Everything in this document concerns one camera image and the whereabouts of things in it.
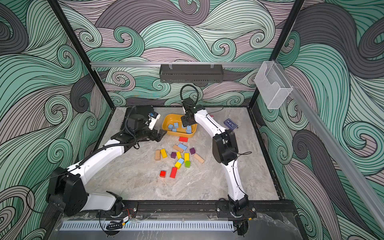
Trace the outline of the blue long block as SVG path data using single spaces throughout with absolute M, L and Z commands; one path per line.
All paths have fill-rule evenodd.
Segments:
M 188 149 L 187 146 L 185 146 L 185 145 L 183 145 L 183 144 L 181 144 L 181 143 L 178 144 L 178 147 L 181 148 L 181 149 L 183 149 L 183 151 L 186 151 L 186 150 Z
M 191 134 L 192 133 L 192 127 L 191 126 L 187 126 L 186 133 L 187 134 Z

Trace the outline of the blue long block top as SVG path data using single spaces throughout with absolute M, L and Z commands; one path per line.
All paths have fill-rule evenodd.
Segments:
M 183 149 L 183 151 L 186 151 L 186 150 L 188 149 L 187 146 L 185 146 L 185 145 L 183 145 L 183 144 L 181 144 L 181 143 L 178 144 L 178 147 L 181 148 L 181 149 Z

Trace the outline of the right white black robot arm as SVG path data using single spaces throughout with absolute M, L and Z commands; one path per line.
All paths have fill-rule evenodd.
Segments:
M 240 156 L 234 131 L 225 129 L 211 117 L 207 110 L 191 98 L 182 99 L 183 126 L 198 124 L 212 137 L 212 152 L 215 160 L 222 165 L 228 184 L 229 208 L 235 217 L 244 214 L 249 204 L 249 196 L 243 189 L 238 170 Z

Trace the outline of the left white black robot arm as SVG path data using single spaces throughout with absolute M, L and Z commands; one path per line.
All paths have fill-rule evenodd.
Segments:
M 101 211 L 113 218 L 119 217 L 125 208 L 122 197 L 110 191 L 87 193 L 85 186 L 97 172 L 130 148 L 136 148 L 139 142 L 160 142 L 167 132 L 154 128 L 159 119 L 160 114 L 156 112 L 129 114 L 124 118 L 122 129 L 100 149 L 66 169 L 56 168 L 49 180 L 47 203 L 69 217 L 84 211 Z

